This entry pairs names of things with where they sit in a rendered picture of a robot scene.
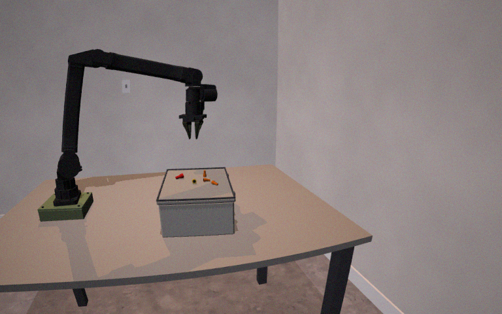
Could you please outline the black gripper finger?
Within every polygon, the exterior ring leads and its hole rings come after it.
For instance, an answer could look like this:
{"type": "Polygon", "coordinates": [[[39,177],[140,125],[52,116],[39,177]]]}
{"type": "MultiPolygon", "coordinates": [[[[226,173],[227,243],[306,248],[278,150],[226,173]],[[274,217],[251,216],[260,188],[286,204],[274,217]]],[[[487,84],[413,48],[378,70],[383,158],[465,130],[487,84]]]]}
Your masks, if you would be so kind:
{"type": "Polygon", "coordinates": [[[191,122],[183,122],[182,124],[188,134],[188,138],[191,139],[192,123],[191,122]]]}
{"type": "Polygon", "coordinates": [[[202,124],[203,124],[203,120],[202,120],[202,122],[195,122],[195,138],[196,139],[198,138],[199,130],[201,129],[202,124]],[[198,127],[199,127],[199,129],[198,129],[198,127]]]}

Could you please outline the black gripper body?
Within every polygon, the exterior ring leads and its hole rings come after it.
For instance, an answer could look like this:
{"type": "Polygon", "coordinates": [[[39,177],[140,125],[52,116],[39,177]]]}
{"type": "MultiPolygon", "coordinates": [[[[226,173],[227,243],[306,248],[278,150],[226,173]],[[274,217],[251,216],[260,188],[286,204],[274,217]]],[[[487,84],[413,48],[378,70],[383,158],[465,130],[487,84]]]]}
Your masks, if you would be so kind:
{"type": "Polygon", "coordinates": [[[182,118],[183,122],[202,122],[204,118],[206,118],[206,114],[200,115],[200,101],[186,102],[186,114],[179,115],[179,119],[182,118]]]}

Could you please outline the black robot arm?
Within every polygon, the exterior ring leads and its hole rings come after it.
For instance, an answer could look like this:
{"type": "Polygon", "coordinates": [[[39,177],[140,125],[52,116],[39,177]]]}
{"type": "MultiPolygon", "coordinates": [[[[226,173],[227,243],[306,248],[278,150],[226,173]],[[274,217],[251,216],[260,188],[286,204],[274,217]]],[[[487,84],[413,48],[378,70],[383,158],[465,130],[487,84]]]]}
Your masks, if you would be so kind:
{"type": "Polygon", "coordinates": [[[78,150],[78,125],[85,67],[105,67],[105,69],[110,70],[174,80],[185,83],[185,86],[198,86],[187,88],[186,101],[193,104],[194,101],[201,100],[200,115],[205,110],[205,101],[216,101],[218,97],[216,86],[211,84],[201,85],[203,79],[202,72],[191,67],[170,65],[113,52],[108,53],[100,49],[69,55],[61,144],[63,154],[60,156],[58,162],[58,178],[55,179],[56,188],[54,191],[56,198],[53,201],[55,207],[76,205],[81,195],[78,185],[75,184],[74,177],[78,172],[82,171],[79,158],[75,153],[78,150]]]}

